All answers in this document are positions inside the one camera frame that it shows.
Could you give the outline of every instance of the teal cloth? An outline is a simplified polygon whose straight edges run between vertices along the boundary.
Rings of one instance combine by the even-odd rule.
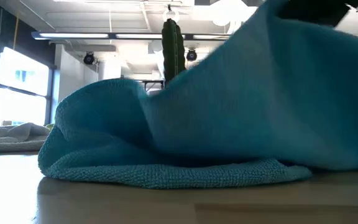
[[[280,19],[285,2],[267,1],[157,95],[105,80],[64,99],[39,154],[42,173],[178,189],[357,169],[358,38]]]

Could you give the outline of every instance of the table surface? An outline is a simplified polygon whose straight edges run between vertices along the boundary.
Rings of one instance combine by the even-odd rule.
[[[37,155],[0,154],[0,223],[212,223],[200,221],[205,208],[246,205],[356,208],[358,172],[242,189],[147,190],[49,179]]]

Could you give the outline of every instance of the window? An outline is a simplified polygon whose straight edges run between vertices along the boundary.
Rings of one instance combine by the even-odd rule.
[[[49,68],[12,49],[0,57],[0,84],[46,96]]]
[[[12,121],[12,125],[32,122],[44,125],[47,100],[0,88],[0,124]]]
[[[12,49],[0,56],[0,125],[44,125],[49,68]]]

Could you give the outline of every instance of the blue towel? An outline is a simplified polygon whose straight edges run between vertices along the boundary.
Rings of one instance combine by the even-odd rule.
[[[42,173],[179,189],[357,169],[358,38],[279,19],[285,2],[267,1],[157,95],[105,80],[64,99],[39,154]]]

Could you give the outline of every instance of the ceiling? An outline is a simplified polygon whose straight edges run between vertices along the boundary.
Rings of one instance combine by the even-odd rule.
[[[56,2],[54,0],[0,0],[0,5],[28,25],[43,32],[161,32],[163,13],[167,4],[179,12],[178,25],[183,33],[221,34],[228,26],[213,23],[213,13],[208,13],[211,3],[218,0],[149,0],[143,3],[121,0],[115,3]],[[258,6],[262,0],[243,0],[248,6]],[[337,27],[358,35],[358,13],[351,11]],[[66,49],[83,55],[92,46],[115,45],[124,55],[129,73],[151,73],[157,69],[154,59],[147,60],[150,41],[81,40],[71,41]],[[212,51],[218,42],[185,42],[185,47]]]

